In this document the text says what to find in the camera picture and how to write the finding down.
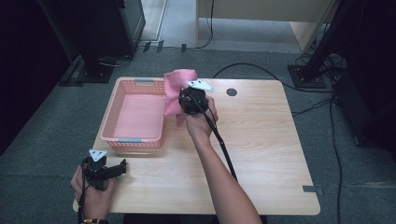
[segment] bracelet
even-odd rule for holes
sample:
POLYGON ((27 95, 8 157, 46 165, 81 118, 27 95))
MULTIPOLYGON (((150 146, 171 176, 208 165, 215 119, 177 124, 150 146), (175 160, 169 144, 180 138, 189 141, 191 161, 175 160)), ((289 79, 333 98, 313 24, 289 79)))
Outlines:
POLYGON ((98 220, 97 218, 85 218, 83 223, 85 223, 85 224, 93 224, 93 223, 108 224, 108 221, 104 220, 104 219, 98 220))

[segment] basket handle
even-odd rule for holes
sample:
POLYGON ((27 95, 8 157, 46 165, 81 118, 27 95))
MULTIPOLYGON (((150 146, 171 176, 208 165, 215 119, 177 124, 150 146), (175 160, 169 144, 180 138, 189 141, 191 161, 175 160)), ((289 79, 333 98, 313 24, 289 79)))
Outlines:
POLYGON ((119 143, 142 143, 141 138, 119 138, 119 143))
POLYGON ((154 78, 152 78, 152 77, 136 77, 134 79, 134 84, 136 86, 153 86, 154 78))

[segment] person's right hand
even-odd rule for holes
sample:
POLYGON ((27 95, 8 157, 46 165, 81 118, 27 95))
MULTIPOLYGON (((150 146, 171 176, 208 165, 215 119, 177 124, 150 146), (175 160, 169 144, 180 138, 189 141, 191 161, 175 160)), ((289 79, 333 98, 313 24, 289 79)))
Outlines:
MULTIPOLYGON (((206 96, 206 99, 208 100, 209 108, 212 111, 210 112, 210 110, 207 109, 206 114, 215 124, 216 121, 218 121, 219 119, 215 107, 215 101, 210 96, 206 96)), ((192 141, 194 141, 194 143, 196 143, 196 141, 200 141, 200 142, 209 141, 210 134, 212 134, 212 129, 210 128, 203 114, 187 115, 186 123, 187 123, 187 129, 189 130, 189 134, 192 138, 192 141)))
MULTIPOLYGON (((82 193, 82 181, 82 168, 79 166, 70 181, 77 202, 82 193)), ((108 180, 108 187, 105 191, 89 187, 87 181, 85 181, 85 187, 88 188, 85 190, 84 217, 97 218, 98 220, 105 219, 110 210, 111 199, 116 187, 116 178, 108 180)))

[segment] black cable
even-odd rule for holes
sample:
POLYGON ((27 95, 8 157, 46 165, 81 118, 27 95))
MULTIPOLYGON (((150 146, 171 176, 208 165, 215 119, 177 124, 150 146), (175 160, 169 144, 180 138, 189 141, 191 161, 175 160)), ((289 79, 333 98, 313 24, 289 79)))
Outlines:
POLYGON ((312 110, 312 109, 318 109, 318 108, 320 108, 320 107, 322 107, 322 106, 328 104, 330 101, 331 101, 331 99, 322 100, 322 101, 320 101, 320 102, 315 103, 314 105, 312 105, 311 107, 309 107, 309 108, 307 108, 307 109, 305 109, 305 110, 303 110, 303 111, 300 111, 300 112, 291 112, 291 113, 293 114, 293 117, 296 117, 296 116, 299 116, 299 115, 301 115, 301 114, 303 114, 303 113, 306 113, 306 112, 308 112, 308 111, 310 111, 310 110, 312 110))
POLYGON ((198 47, 196 49, 204 49, 204 48, 206 48, 213 40, 213 8, 214 8, 214 6, 215 6, 215 0, 212 0, 212 7, 211 7, 211 10, 210 10, 210 27, 209 27, 210 28, 210 36, 209 36, 209 38, 207 39, 206 43, 203 46, 198 47))
POLYGON ((253 63, 233 63, 233 64, 230 64, 230 65, 227 65, 227 66, 223 67, 222 69, 220 69, 212 78, 215 78, 219 73, 221 73, 221 72, 224 71, 225 69, 227 69, 227 68, 229 68, 229 67, 236 66, 236 65, 249 65, 249 66, 257 67, 257 68, 263 70, 264 72, 266 72, 267 74, 271 75, 275 80, 280 81, 280 82, 282 83, 282 85, 284 85, 284 86, 286 86, 286 87, 289 87, 289 88, 291 88, 291 89, 293 89, 293 90, 295 90, 295 91, 319 92, 319 93, 333 92, 333 91, 306 91, 306 90, 294 88, 294 87, 292 87, 291 85, 286 84, 286 83, 282 82, 281 80, 279 80, 279 78, 277 78, 274 74, 272 74, 272 73, 271 73, 270 71, 268 71, 267 69, 265 69, 265 68, 263 68, 263 67, 260 67, 260 66, 258 66, 258 65, 256 65, 256 64, 253 64, 253 63))
POLYGON ((304 65, 307 65, 307 64, 309 63, 309 61, 308 61, 308 62, 304 61, 304 58, 309 58, 309 59, 311 59, 311 58, 312 58, 312 54, 310 54, 310 53, 303 53, 302 55, 300 55, 300 57, 298 57, 298 58, 296 58, 296 60, 294 60, 295 65, 300 65, 300 64, 297 63, 297 61, 298 61, 299 59, 300 59, 303 63, 305 63, 304 65))
POLYGON ((188 95, 190 96, 190 98, 195 102, 195 104, 196 104, 196 105, 198 106, 198 108, 201 110, 202 114, 205 116, 205 119, 206 119, 207 124, 210 126, 210 128, 211 128, 212 131, 213 131, 213 134, 216 136, 216 138, 218 139, 218 141, 219 141, 219 143, 220 143, 221 150, 222 150, 222 152, 223 152, 223 154, 224 154, 225 160, 227 161, 228 168, 230 168, 230 173, 231 173, 231 175, 233 176, 233 178, 234 178, 236 181, 238 181, 238 178, 236 177, 235 170, 233 169, 233 163, 231 162, 230 155, 228 154, 228 151, 227 151, 227 147, 225 146, 224 141, 223 141, 223 139, 221 138, 221 136, 220 136, 220 134, 219 134, 218 128, 216 127, 215 124, 213 124, 213 122, 212 122, 212 120, 210 119, 210 117, 207 116, 206 112, 201 108, 201 106, 198 104, 198 102, 195 100, 195 98, 192 97, 191 94, 189 94, 189 93, 187 93, 187 94, 188 94, 188 95))
POLYGON ((323 29, 323 35, 322 35, 321 39, 317 42, 317 48, 320 45, 321 41, 323 40, 323 37, 326 35, 328 26, 329 26, 329 23, 326 23, 324 26, 324 29, 323 29))
POLYGON ((212 109, 210 107, 208 107, 208 109, 210 111, 210 114, 212 114, 213 120, 215 121, 215 123, 214 123, 215 127, 218 128, 218 125, 216 124, 215 116, 213 115, 212 109))
MULTIPOLYGON (((135 49, 136 50, 139 50, 139 49, 143 49, 145 46, 137 46, 135 49)), ((171 46, 168 46, 168 47, 165 47, 165 46, 163 46, 163 49, 180 49, 180 47, 171 47, 171 46)))
POLYGON ((85 203, 85 164, 87 163, 87 157, 84 158, 81 162, 81 169, 82 169, 82 192, 81 195, 79 196, 78 200, 78 224, 83 223, 84 220, 84 203, 85 203))
POLYGON ((125 64, 129 63, 132 60, 132 56, 128 58, 128 60, 125 63, 120 63, 120 64, 111 64, 111 63, 99 63, 104 66, 110 66, 110 67, 122 67, 125 64))
POLYGON ((340 159, 340 154, 338 152, 337 145, 335 144, 335 129, 334 129, 334 120, 332 118, 332 102, 335 99, 335 95, 332 97, 330 102, 330 120, 332 123, 332 146, 334 148, 335 156, 338 162, 339 176, 338 176, 338 191, 337 191, 337 221, 338 224, 341 223, 341 189, 343 186, 343 166, 340 159))
POLYGON ((326 75, 330 78, 330 80, 332 81, 332 84, 335 85, 338 82, 338 78, 332 71, 335 71, 338 68, 334 67, 333 62, 332 62, 331 66, 327 65, 326 61, 323 63, 324 63, 324 67, 325 67, 324 70, 326 72, 326 75))
POLYGON ((313 51, 317 50, 318 44, 317 44, 317 38, 315 37, 314 41, 312 41, 311 46, 309 46, 313 51))

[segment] pink towel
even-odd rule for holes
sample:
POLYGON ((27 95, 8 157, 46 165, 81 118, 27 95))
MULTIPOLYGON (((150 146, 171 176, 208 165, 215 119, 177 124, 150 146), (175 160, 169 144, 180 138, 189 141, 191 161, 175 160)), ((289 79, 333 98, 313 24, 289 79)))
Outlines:
POLYGON ((198 75, 195 70, 190 69, 177 69, 163 75, 166 95, 164 114, 165 116, 176 115, 177 127, 180 127, 186 119, 186 115, 178 103, 178 94, 181 89, 187 89, 189 87, 186 82, 196 80, 197 78, 198 75))

